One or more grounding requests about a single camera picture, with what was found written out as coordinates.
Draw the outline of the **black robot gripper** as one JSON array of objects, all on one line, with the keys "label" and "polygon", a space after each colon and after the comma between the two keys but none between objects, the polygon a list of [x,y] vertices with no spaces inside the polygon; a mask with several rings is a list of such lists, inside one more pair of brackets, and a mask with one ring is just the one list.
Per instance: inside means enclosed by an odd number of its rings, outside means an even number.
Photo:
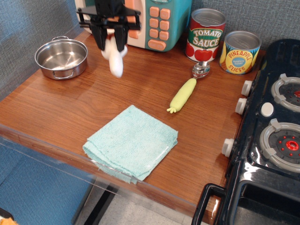
[{"label": "black robot gripper", "polygon": [[129,30],[140,30],[140,11],[125,7],[121,0],[96,0],[93,6],[79,7],[81,27],[90,28],[99,49],[105,50],[107,29],[114,29],[119,52],[125,49]]}]

